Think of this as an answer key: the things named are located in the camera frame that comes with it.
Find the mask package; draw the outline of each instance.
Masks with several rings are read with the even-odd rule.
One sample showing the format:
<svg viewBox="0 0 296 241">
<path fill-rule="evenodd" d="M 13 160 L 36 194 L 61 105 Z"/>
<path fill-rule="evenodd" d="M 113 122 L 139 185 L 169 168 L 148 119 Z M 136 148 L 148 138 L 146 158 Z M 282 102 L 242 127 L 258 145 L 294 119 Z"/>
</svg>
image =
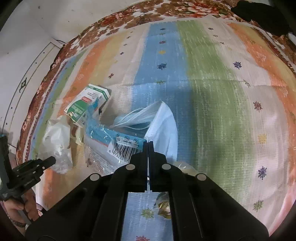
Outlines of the mask package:
<svg viewBox="0 0 296 241">
<path fill-rule="evenodd" d="M 95 171 L 101 175 L 113 173 L 129 163 L 133 154 L 142 152 L 146 141 L 153 141 L 154 150 L 164 154 L 168 163 L 176 161 L 177 126 L 164 102 L 117 116 L 113 125 L 106 126 L 100 124 L 94 114 L 96 101 L 88 107 L 84 133 L 86 163 Z"/>
</svg>

